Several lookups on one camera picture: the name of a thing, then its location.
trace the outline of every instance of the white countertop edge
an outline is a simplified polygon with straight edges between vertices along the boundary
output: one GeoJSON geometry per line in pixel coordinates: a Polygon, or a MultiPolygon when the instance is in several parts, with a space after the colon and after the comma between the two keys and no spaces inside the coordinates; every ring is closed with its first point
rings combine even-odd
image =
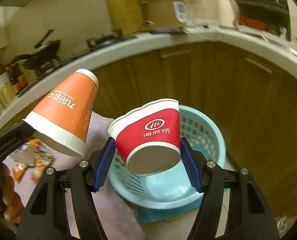
{"type": "Polygon", "coordinates": [[[109,63],[156,49],[204,41],[222,41],[257,54],[293,75],[297,79],[297,57],[274,45],[234,30],[210,28],[190,29],[183,34],[140,33],[137,39],[124,41],[87,54],[50,74],[20,98],[15,98],[0,116],[0,129],[26,106],[56,87],[79,68],[94,70],[109,63]]]}

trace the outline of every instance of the hi logo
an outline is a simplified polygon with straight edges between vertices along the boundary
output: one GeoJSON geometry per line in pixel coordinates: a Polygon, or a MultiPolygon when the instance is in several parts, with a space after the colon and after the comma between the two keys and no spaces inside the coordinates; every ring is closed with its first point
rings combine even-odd
{"type": "Polygon", "coordinates": [[[150,121],[148,124],[146,124],[145,129],[155,130],[155,129],[161,128],[164,124],[165,124],[165,121],[163,119],[155,119],[150,121]]]}

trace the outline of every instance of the human hand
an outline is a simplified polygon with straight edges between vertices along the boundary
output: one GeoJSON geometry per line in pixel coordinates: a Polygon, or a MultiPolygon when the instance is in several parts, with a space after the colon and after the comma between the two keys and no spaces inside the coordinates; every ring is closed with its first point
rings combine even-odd
{"type": "Polygon", "coordinates": [[[18,224],[20,223],[21,215],[24,210],[21,198],[18,193],[14,192],[14,180],[10,176],[10,170],[8,167],[3,165],[3,176],[4,176],[4,187],[2,189],[2,199],[4,204],[7,206],[4,212],[4,218],[0,217],[0,222],[8,227],[5,220],[18,224]]]}

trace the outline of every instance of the metal bolt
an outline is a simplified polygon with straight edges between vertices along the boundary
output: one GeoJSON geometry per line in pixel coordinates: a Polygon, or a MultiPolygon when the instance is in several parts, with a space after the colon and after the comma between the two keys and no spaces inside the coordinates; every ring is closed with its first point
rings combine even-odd
{"type": "Polygon", "coordinates": [[[85,168],[88,165],[88,162],[87,161],[81,161],[79,165],[80,165],[80,167],[85,168]]]}
{"type": "Polygon", "coordinates": [[[247,168],[241,168],[241,173],[244,175],[248,174],[248,169],[247,168]]]}
{"type": "Polygon", "coordinates": [[[209,161],[206,163],[207,166],[209,166],[210,168],[214,168],[216,166],[215,162],[209,161]]]}
{"type": "Polygon", "coordinates": [[[47,174],[48,175],[51,175],[53,172],[54,172],[54,169],[53,168],[48,168],[47,169],[47,174]]]}

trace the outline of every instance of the light blue plastic basket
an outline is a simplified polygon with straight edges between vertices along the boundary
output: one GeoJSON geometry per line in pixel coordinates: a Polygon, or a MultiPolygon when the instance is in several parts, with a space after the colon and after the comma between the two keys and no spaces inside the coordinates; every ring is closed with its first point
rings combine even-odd
{"type": "MultiPolygon", "coordinates": [[[[223,167],[226,149],[223,136],[215,123],[200,111],[179,106],[181,137],[186,137],[194,150],[223,167]]],[[[201,194],[190,184],[180,161],[173,168],[159,174],[140,177],[131,174],[119,154],[113,158],[108,178],[123,198],[150,209],[174,209],[199,200],[201,194]]]]}

